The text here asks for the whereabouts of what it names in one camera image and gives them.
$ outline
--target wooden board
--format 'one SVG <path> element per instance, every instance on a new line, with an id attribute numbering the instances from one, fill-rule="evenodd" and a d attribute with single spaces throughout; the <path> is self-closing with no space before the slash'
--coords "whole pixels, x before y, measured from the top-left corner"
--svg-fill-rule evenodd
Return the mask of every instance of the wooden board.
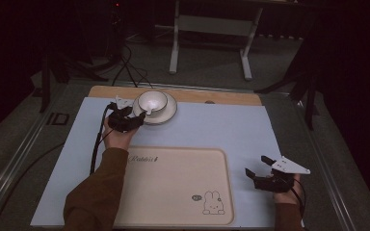
<path id="1" fill-rule="evenodd" d="M 135 99 L 141 93 L 148 90 L 159 90 L 173 96 L 178 102 L 205 103 L 212 101 L 217 104 L 251 105 L 261 106 L 260 98 L 254 93 L 235 93 L 208 90 L 173 90 L 173 89 L 150 89 L 150 88 L 127 88 L 127 87 L 92 87 L 89 97 Z"/>

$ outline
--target tray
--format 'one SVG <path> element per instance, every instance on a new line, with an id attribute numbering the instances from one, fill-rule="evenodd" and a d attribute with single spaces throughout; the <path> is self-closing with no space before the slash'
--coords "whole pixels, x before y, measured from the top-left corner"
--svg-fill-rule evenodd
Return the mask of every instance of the tray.
<path id="1" fill-rule="evenodd" d="M 115 226 L 224 225 L 234 218 L 216 148 L 130 147 Z"/>

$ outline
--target table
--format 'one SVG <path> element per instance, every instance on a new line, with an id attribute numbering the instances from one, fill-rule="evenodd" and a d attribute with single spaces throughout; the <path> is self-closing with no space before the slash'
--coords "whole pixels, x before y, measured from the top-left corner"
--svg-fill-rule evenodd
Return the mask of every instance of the table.
<path id="1" fill-rule="evenodd" d="M 179 31 L 192 31 L 201 33 L 211 33 L 220 35 L 241 36 L 247 38 L 247 43 L 240 50 L 240 58 L 242 62 L 243 72 L 247 81 L 252 80 L 251 67 L 249 64 L 248 54 L 251 49 L 256 29 L 259 24 L 263 9 L 266 7 L 292 7 L 296 9 L 306 9 L 308 11 L 324 11 L 328 9 L 324 7 L 322 0 L 320 1 L 290 1 L 290 0 L 240 0 L 235 2 L 226 1 L 194 1 L 223 4 L 225 9 L 231 8 L 231 4 L 243 4 L 251 8 L 251 20 L 234 20 L 228 18 L 214 18 L 200 15 L 188 15 L 180 12 L 180 0 L 175 0 L 175 12 L 173 22 L 173 46 L 170 62 L 170 74 L 175 74 L 177 70 L 178 54 L 179 54 Z"/>
<path id="2" fill-rule="evenodd" d="M 251 43 L 253 42 L 254 34 L 257 29 L 259 18 L 263 9 L 258 8 L 254 12 L 253 21 L 232 20 L 180 14 L 179 2 L 179 0 L 176 0 L 175 3 L 175 19 L 173 22 L 173 46 L 170 63 L 170 74 L 176 73 L 179 53 L 178 36 L 179 30 L 183 30 L 232 36 L 247 36 L 248 42 L 246 43 L 245 48 L 240 51 L 240 57 L 245 74 L 245 79 L 248 81 L 251 80 L 251 67 L 249 65 L 248 54 L 251 49 Z"/>
<path id="3" fill-rule="evenodd" d="M 92 88 L 90 97 L 85 99 L 74 121 L 31 225 L 46 227 L 63 225 L 61 212 L 64 199 L 68 192 L 88 176 L 93 141 L 95 141 L 98 122 L 105 105 L 110 102 L 109 99 L 113 100 L 116 94 L 119 97 L 133 99 L 146 90 L 150 89 Z M 258 96 L 252 93 L 203 90 L 158 90 L 168 92 L 177 99 L 178 111 L 167 123 L 143 126 L 131 144 L 133 147 L 157 145 L 220 148 L 227 157 L 235 216 L 232 223 L 226 225 L 178 224 L 150 227 L 163 229 L 173 226 L 182 229 L 272 227 L 274 224 L 272 194 L 255 190 L 252 181 L 245 175 L 245 167 L 253 169 L 258 175 L 270 172 L 270 168 L 261 163 L 261 155 L 266 154 L 272 159 L 280 157 L 270 120 L 265 108 L 260 106 Z M 216 104 L 204 104 L 205 101 L 214 101 Z M 117 228 L 139 227 L 149 228 L 144 224 L 143 226 L 137 224 L 117 226 Z"/>

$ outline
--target brown sleeve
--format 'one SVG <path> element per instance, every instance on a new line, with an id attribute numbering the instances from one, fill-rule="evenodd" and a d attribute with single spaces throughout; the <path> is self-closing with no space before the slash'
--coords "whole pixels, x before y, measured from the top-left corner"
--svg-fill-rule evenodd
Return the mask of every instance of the brown sleeve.
<path id="1" fill-rule="evenodd" d="M 275 231 L 303 231 L 300 207 L 295 204 L 276 204 Z"/>
<path id="2" fill-rule="evenodd" d="M 128 152 L 108 148 L 97 171 L 67 198 L 64 230 L 112 230 L 121 197 Z"/>

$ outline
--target floor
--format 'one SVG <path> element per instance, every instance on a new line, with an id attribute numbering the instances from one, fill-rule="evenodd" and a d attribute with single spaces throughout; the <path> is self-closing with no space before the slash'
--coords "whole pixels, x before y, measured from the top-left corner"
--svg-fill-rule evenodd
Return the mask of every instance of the floor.
<path id="1" fill-rule="evenodd" d="M 146 74 L 154 87 L 252 92 L 280 80 L 300 47 L 299 40 L 256 38 L 249 54 L 254 79 L 246 82 L 237 48 L 243 42 L 238 38 L 223 47 L 220 40 L 195 42 L 193 35 L 182 35 L 175 75 L 168 72 L 170 38 L 167 32 L 152 44 L 138 42 L 140 38 L 126 43 L 136 81 Z M 129 52 L 124 49 L 126 58 Z M 0 124 L 0 230 L 44 230 L 29 223 L 61 152 L 58 145 L 66 140 L 80 103 L 92 86 L 111 85 L 114 79 L 115 86 L 132 86 L 127 71 L 118 76 L 120 69 L 121 65 L 116 65 L 99 73 L 108 82 L 94 82 L 73 71 L 67 85 L 52 79 L 52 102 L 45 113 L 39 113 L 40 98 L 30 95 Z M 36 86 L 39 78 L 39 73 L 32 76 Z M 143 80 L 140 87 L 146 86 Z M 317 93 L 314 131 L 309 131 L 303 120 L 305 102 L 289 99 L 291 87 L 259 96 L 281 153 L 312 169 L 304 179 L 308 196 L 305 225 L 309 230 L 370 230 L 370 192 L 323 103 L 323 95 Z M 69 115 L 70 119 L 65 125 L 55 125 L 49 122 L 51 114 Z"/>

